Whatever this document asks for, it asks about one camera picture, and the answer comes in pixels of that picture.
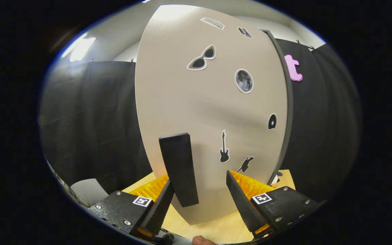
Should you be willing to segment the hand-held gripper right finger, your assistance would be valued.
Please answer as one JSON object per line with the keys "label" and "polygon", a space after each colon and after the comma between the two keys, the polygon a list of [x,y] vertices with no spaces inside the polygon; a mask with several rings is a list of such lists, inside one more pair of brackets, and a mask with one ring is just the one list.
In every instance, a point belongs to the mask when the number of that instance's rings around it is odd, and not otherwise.
{"label": "hand-held gripper right finger", "polygon": [[294,227],[321,205],[289,186],[273,188],[233,170],[227,171],[226,183],[246,228],[256,239]]}

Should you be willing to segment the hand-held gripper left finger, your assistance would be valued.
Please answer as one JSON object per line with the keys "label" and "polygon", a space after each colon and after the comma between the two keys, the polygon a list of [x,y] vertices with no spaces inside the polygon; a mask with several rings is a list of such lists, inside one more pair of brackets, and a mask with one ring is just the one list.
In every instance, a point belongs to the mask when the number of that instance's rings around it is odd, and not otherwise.
{"label": "hand-held gripper left finger", "polygon": [[174,190],[167,174],[130,192],[115,191],[88,210],[107,224],[140,239],[154,239],[162,228]]}

